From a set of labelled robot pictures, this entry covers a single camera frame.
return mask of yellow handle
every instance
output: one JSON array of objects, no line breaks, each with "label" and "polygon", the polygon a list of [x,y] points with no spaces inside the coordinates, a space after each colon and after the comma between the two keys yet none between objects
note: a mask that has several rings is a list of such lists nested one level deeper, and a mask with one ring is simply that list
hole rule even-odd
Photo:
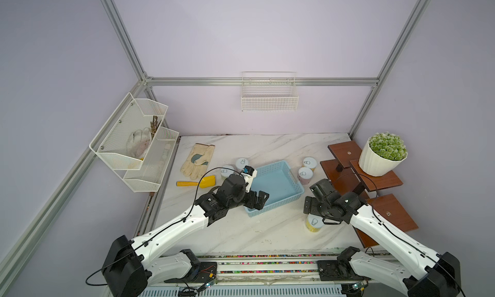
[{"label": "yellow handle", "polygon": [[197,182],[191,182],[191,181],[177,181],[176,185],[177,185],[177,186],[190,186],[190,185],[197,185]]}]

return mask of wall-mounted wire basket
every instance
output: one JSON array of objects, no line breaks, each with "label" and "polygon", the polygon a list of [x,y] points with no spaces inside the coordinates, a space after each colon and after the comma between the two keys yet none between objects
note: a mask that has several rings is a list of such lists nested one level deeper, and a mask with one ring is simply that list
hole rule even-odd
[{"label": "wall-mounted wire basket", "polygon": [[156,192],[179,133],[164,126],[166,105],[130,93],[123,101],[128,104],[118,121],[102,141],[98,133],[90,149],[134,192]]},{"label": "wall-mounted wire basket", "polygon": [[299,96],[295,72],[243,72],[241,106],[251,112],[294,112]]}]

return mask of aluminum frame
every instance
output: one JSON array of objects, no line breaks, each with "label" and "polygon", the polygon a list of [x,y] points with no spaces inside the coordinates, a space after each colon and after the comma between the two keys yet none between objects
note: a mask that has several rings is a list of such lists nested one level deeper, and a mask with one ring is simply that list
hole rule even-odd
[{"label": "aluminum frame", "polygon": [[371,108],[371,105],[375,101],[376,97],[378,96],[378,93],[380,93],[380,90],[382,89],[383,84],[387,80],[387,77],[389,76],[393,66],[395,65],[397,59],[399,58],[400,53],[404,49],[407,41],[411,37],[412,31],[418,24],[419,19],[423,15],[423,13],[426,10],[426,7],[430,3],[431,0],[418,0],[416,2],[416,5],[414,6],[411,15],[409,15],[409,18],[407,19],[407,22],[400,32],[399,38],[395,42],[395,45],[392,48],[392,51],[389,54],[389,57],[385,61],[385,64],[383,64],[382,69],[380,70],[380,73],[378,74],[378,84],[377,86],[374,86],[371,88],[370,92],[368,93],[368,96],[364,100],[363,106],[359,110],[359,113],[356,117],[356,120],[352,124],[349,130],[349,137],[350,139],[354,139],[354,136],[356,135],[357,130],[359,129],[359,126],[364,120],[364,117],[368,113],[369,109]]},{"label": "aluminum frame", "polygon": [[[148,77],[144,68],[138,58],[136,49],[134,48],[129,34],[122,22],[120,14],[115,6],[113,0],[101,0],[103,7],[105,8],[108,17],[119,37],[120,42],[124,48],[124,51],[129,58],[129,61],[133,67],[138,82],[131,90],[133,96],[138,96],[140,92],[144,92],[146,97],[156,101],[156,96],[152,90],[153,86],[241,86],[242,78],[153,78]],[[373,101],[378,96],[381,86],[386,81],[390,71],[396,63],[401,51],[403,50],[406,42],[411,36],[411,33],[421,18],[430,0],[418,0],[411,15],[409,16],[402,32],[396,41],[392,52],[389,54],[385,64],[383,65],[377,78],[297,78],[296,85],[298,86],[371,86],[371,90],[364,101],[359,114],[354,121],[349,136],[353,139],[356,131],[361,125],[364,117],[368,113],[369,108],[373,104]],[[128,103],[124,101],[115,109],[113,114],[107,120],[104,125],[105,131],[102,131],[102,135],[106,135],[108,130],[112,127],[113,123],[120,116],[123,109]],[[87,148],[77,163],[72,167],[63,182],[55,190],[48,202],[35,217],[33,222],[29,225],[28,229],[24,232],[21,238],[17,241],[16,245],[9,251],[6,258],[0,263],[0,297],[6,295],[12,284],[15,282],[23,268],[28,263],[29,259],[33,256],[34,252],[38,248],[38,245],[42,241],[43,237],[48,232],[48,229],[53,225],[59,214],[62,212],[64,206],[70,200],[71,195],[77,188],[79,182],[83,179],[87,173],[90,165],[96,155]],[[142,232],[142,230],[150,230],[156,220],[157,211],[153,208],[156,202],[161,202],[163,192],[166,187],[166,182],[162,183],[162,188],[146,202],[145,209],[141,216],[141,221],[137,228],[136,233]]]},{"label": "aluminum frame", "polygon": [[[266,78],[250,78],[251,81],[265,81]],[[272,78],[273,81],[285,78]],[[150,86],[242,86],[242,77],[238,78],[166,78],[148,77]],[[296,86],[376,86],[378,78],[296,78]]]}]

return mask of brown wooden stand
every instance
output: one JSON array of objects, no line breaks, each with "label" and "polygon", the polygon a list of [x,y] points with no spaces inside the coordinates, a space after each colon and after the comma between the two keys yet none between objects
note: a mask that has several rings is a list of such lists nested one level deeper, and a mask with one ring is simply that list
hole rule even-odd
[{"label": "brown wooden stand", "polygon": [[[366,189],[368,192],[373,192],[402,185],[402,181],[393,171],[389,171],[381,177],[374,177],[365,173],[358,164],[361,148],[355,141],[329,145],[328,149],[336,159],[325,160],[320,164],[327,178],[341,195],[354,192],[367,199],[368,203],[372,203],[376,212],[404,232],[418,228],[393,194],[369,199],[368,194],[364,191]],[[355,230],[364,248],[378,245],[364,232]]]}]

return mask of white flower pot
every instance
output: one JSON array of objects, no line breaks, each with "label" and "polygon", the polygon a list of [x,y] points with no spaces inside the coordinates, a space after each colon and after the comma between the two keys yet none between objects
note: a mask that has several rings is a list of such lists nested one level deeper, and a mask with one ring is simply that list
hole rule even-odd
[{"label": "white flower pot", "polygon": [[361,167],[361,169],[368,175],[380,177],[393,170],[406,158],[407,156],[402,160],[389,160],[382,158],[371,150],[370,140],[368,139],[366,145],[363,147],[363,152],[361,152],[361,156],[359,157],[359,167]]}]

